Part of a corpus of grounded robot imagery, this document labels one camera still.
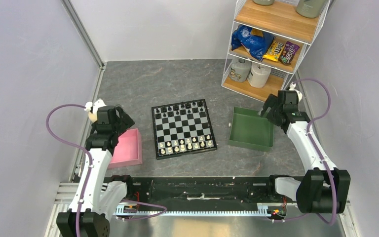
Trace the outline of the brown candy bag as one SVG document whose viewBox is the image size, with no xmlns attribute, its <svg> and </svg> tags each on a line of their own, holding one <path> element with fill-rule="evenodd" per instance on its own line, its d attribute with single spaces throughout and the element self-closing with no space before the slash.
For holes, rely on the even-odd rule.
<svg viewBox="0 0 379 237">
<path fill-rule="evenodd" d="M 290 65 L 292 60 L 294 59 L 294 56 L 296 55 L 297 51 L 300 49 L 300 46 L 292 43 L 290 41 L 287 41 L 285 43 L 285 47 L 282 51 L 282 54 L 279 57 L 279 61 L 284 65 Z"/>
</svg>

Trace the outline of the blue snack bag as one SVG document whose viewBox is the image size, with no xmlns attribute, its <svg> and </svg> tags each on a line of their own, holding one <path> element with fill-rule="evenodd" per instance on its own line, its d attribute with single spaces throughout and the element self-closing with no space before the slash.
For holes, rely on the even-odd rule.
<svg viewBox="0 0 379 237">
<path fill-rule="evenodd" d="M 252 57 L 262 61 L 273 40 L 274 35 L 269 32 L 239 25 L 231 35 L 230 45 L 232 50 L 242 46 Z"/>
</svg>

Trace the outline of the yellow candy bag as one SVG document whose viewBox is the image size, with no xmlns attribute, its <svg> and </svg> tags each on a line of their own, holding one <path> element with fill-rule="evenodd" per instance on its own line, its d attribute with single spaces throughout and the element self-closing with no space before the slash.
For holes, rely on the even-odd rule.
<svg viewBox="0 0 379 237">
<path fill-rule="evenodd" d="M 263 55 L 263 59 L 277 62 L 280 55 L 282 54 L 284 47 L 285 47 L 284 43 L 278 40 L 273 40 L 266 54 Z"/>
</svg>

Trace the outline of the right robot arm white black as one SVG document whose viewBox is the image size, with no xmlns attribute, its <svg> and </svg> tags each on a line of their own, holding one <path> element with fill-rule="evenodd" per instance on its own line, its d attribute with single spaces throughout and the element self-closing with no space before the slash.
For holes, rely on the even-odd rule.
<svg viewBox="0 0 379 237">
<path fill-rule="evenodd" d="M 281 128 L 294 144 L 304 166 L 301 180 L 288 175 L 271 175 L 265 196 L 277 202 L 284 196 L 297 203 L 301 213 L 340 214 L 344 212 L 350 174 L 329 159 L 313 133 L 306 112 L 299 110 L 295 91 L 280 90 L 270 94 L 259 115 Z"/>
</svg>

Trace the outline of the aluminium corner rail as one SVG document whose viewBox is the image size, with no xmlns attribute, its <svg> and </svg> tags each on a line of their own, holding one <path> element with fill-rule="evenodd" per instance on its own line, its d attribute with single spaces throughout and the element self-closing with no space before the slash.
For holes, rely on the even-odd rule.
<svg viewBox="0 0 379 237">
<path fill-rule="evenodd" d="M 97 49 L 92 42 L 84 24 L 82 23 L 77 11 L 75 10 L 75 7 L 71 0 L 61 0 L 61 3 L 63 4 L 66 12 L 68 13 L 71 21 L 73 22 L 76 30 L 78 31 L 80 37 L 82 38 L 83 42 L 85 43 L 85 46 L 87 47 L 88 51 L 90 52 L 91 56 L 93 57 L 96 64 L 99 66 L 99 68 L 103 69 L 105 66 L 105 62 L 102 60 L 101 56 L 97 52 Z"/>
</svg>

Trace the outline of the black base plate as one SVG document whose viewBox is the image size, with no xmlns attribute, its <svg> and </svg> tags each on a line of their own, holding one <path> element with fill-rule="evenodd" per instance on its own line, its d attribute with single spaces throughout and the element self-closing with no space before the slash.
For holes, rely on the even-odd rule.
<svg viewBox="0 0 379 237">
<path fill-rule="evenodd" d="M 275 192 L 269 177 L 130 177 L 113 176 L 104 182 L 125 181 L 126 199 L 157 204 L 170 211 L 253 210 L 257 203 L 291 202 Z"/>
</svg>

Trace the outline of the black white chessboard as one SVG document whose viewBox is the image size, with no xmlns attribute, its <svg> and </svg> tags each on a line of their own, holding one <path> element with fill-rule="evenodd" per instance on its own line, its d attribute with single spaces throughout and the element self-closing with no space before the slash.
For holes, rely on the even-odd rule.
<svg viewBox="0 0 379 237">
<path fill-rule="evenodd" d="M 217 142 L 214 136 L 213 127 L 208 113 L 205 99 L 190 100 L 179 103 L 172 103 L 151 108 L 152 125 L 154 134 L 155 157 L 157 160 L 174 158 L 188 154 L 197 154 L 207 151 L 215 151 Z M 210 135 L 211 139 L 207 140 L 206 136 Z M 190 138 L 192 149 L 187 149 L 186 139 Z M 181 151 L 180 140 L 184 140 L 186 149 Z M 174 141 L 178 141 L 178 145 L 174 146 Z M 212 146 L 208 146 L 208 141 L 212 141 Z M 173 153 L 167 154 L 166 143 L 171 143 Z M 205 147 L 201 147 L 200 143 L 204 142 Z M 174 148 L 179 147 L 179 151 L 175 152 Z M 164 149 L 165 154 L 161 154 L 160 150 Z"/>
</svg>

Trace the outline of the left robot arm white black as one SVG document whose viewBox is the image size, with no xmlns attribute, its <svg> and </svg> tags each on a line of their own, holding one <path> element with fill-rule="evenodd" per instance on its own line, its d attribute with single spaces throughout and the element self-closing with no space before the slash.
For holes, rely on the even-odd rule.
<svg viewBox="0 0 379 237">
<path fill-rule="evenodd" d="M 113 176 L 103 192 L 105 173 L 114 155 L 118 138 L 134 125 L 134 120 L 119 105 L 86 108 L 95 116 L 85 146 L 83 174 L 76 194 L 56 224 L 63 237 L 108 237 L 110 218 L 121 201 L 134 198 L 135 188 L 129 175 Z"/>
</svg>

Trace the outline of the white jug with label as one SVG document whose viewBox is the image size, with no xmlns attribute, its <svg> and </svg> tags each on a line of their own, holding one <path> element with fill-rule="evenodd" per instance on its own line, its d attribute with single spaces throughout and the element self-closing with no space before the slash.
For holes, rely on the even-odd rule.
<svg viewBox="0 0 379 237">
<path fill-rule="evenodd" d="M 235 82 L 244 82 L 250 72 L 252 63 L 245 59 L 238 59 L 230 66 L 229 77 Z"/>
</svg>

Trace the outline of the pink plastic tray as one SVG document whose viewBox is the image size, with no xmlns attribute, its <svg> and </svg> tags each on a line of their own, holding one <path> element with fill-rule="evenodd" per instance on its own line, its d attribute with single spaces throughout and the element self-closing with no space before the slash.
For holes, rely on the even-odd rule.
<svg viewBox="0 0 379 237">
<path fill-rule="evenodd" d="M 119 136 L 118 144 L 114 149 L 114 155 L 108 165 L 108 169 L 140 165 L 143 163 L 142 138 L 140 131 L 129 129 Z"/>
</svg>

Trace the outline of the grey green bottle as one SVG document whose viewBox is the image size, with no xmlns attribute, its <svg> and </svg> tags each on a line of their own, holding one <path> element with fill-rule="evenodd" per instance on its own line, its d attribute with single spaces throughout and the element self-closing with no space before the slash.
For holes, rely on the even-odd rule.
<svg viewBox="0 0 379 237">
<path fill-rule="evenodd" d="M 326 3 L 327 0 L 300 0 L 296 12 L 306 18 L 316 18 Z"/>
</svg>

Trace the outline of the green plastic tray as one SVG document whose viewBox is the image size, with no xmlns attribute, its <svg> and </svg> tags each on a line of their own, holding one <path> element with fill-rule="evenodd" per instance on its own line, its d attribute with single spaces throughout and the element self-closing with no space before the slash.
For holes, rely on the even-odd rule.
<svg viewBox="0 0 379 237">
<path fill-rule="evenodd" d="M 230 127 L 230 146 L 269 152 L 274 145 L 274 124 L 258 111 L 234 107 Z"/>
</svg>

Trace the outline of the white paper roll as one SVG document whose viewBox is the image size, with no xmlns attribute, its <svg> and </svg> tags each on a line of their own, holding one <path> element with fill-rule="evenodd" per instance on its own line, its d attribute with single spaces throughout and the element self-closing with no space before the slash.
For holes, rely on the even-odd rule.
<svg viewBox="0 0 379 237">
<path fill-rule="evenodd" d="M 253 63 L 247 80 L 252 87 L 262 88 L 265 86 L 271 73 L 271 67 Z"/>
</svg>

